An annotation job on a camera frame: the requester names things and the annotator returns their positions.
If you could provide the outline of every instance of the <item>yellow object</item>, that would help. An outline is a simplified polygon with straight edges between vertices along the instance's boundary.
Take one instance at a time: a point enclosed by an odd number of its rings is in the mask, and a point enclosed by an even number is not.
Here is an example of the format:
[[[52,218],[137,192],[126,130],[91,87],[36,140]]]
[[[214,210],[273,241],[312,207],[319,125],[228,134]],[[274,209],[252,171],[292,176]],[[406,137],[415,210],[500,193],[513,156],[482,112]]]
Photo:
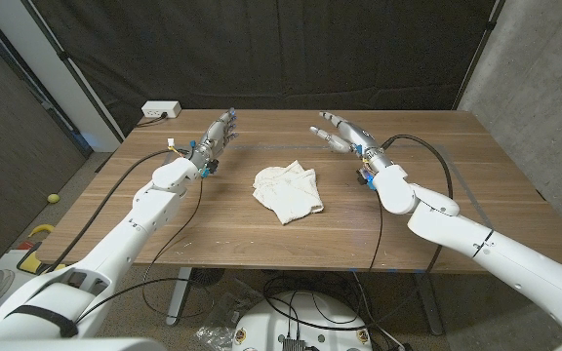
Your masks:
[[[54,226],[51,224],[40,224],[37,227],[35,227],[34,229],[31,230],[31,233],[29,233],[29,235],[27,235],[27,238],[30,238],[32,235],[38,233],[39,231],[47,231],[49,233],[54,231]]]
[[[49,201],[52,204],[58,202],[59,200],[60,200],[60,195],[58,194],[51,194],[47,196],[47,201]]]
[[[175,147],[169,146],[168,149],[177,152],[178,154],[180,154],[181,157],[183,157],[183,154],[178,152]]]
[[[41,266],[43,266],[43,262],[36,258],[36,252],[34,252],[30,253],[29,256],[20,263],[19,269],[29,273],[36,273]],[[63,269],[64,267],[66,267],[65,264],[59,264],[55,270]]]

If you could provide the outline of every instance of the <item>wooden table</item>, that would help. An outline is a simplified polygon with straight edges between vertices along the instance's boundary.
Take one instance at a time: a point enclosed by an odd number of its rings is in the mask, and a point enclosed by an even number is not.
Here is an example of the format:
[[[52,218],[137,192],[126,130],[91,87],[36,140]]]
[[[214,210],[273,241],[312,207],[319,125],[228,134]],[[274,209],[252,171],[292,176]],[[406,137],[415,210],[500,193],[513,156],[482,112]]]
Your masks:
[[[462,215],[493,226],[562,263],[562,219],[537,193],[474,116],[462,111],[332,111],[362,126],[378,140],[411,134],[433,144],[451,167],[455,200]],[[38,251],[53,261],[78,233],[108,189],[140,157],[166,147],[167,137],[186,146],[199,140],[220,110],[184,110],[179,118],[134,130],[64,216]],[[240,137],[220,158],[219,171],[203,182],[201,206],[176,243],[158,262],[189,267],[240,267],[366,270],[379,238],[377,195],[356,180],[360,162],[331,152],[308,128],[330,132],[317,111],[238,110]],[[387,155],[409,174],[408,180],[446,193],[443,171],[434,156],[410,141],[397,140]],[[152,158],[123,182],[65,262],[82,258],[132,206],[166,154]],[[299,160],[317,174],[324,211],[281,225],[253,196],[253,180],[263,168]],[[158,230],[136,263],[148,263],[190,217],[198,200],[192,186],[178,217]],[[416,272],[429,263],[435,244],[406,226],[407,215],[383,213],[375,270]],[[434,272],[474,273],[483,268],[444,250]]]

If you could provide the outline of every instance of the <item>black band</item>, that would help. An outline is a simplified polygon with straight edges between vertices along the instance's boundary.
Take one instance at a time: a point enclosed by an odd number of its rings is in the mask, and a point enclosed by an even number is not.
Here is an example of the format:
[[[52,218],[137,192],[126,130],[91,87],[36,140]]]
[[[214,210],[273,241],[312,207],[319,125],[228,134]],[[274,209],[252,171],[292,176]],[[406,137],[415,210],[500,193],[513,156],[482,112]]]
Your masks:
[[[32,306],[32,305],[19,306],[16,310],[10,312],[8,316],[10,316],[13,313],[28,314],[49,321],[55,324],[56,326],[60,327],[61,337],[73,337],[77,335],[77,333],[79,333],[79,331],[77,330],[77,326],[75,325],[75,322],[69,320],[68,318],[64,317],[60,313],[50,311],[42,307]]]
[[[66,51],[60,51],[58,53],[58,59],[67,60],[67,59],[70,59],[70,55]]]
[[[492,237],[492,234],[494,234],[494,229],[492,229],[492,231],[489,232],[489,235],[487,235],[487,238],[485,238],[485,240],[483,240],[482,243],[480,243],[480,246],[478,247],[478,250],[476,250],[476,253],[474,254],[474,256],[472,258],[475,258],[476,255],[478,253],[480,253],[480,250],[483,249],[483,247],[485,246],[485,242],[489,240],[489,238]]]

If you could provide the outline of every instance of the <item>tennis ball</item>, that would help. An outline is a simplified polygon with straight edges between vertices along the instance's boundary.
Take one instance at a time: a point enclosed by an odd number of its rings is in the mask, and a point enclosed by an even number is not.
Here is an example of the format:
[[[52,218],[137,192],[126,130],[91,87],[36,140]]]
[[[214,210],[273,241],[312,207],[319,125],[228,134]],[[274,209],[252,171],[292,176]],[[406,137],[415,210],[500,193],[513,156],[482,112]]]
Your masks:
[[[47,196],[47,201],[49,201],[52,204],[58,202],[59,200],[60,200],[60,195],[58,194],[51,194]]]

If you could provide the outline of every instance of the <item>black curtain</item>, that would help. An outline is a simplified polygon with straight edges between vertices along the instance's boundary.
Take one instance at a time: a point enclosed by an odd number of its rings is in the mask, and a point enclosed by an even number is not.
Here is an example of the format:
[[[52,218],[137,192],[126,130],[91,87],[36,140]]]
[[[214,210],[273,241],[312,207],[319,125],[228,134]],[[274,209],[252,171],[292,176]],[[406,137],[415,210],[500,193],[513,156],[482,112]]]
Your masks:
[[[123,133],[183,108],[450,109],[494,1],[34,0]]]

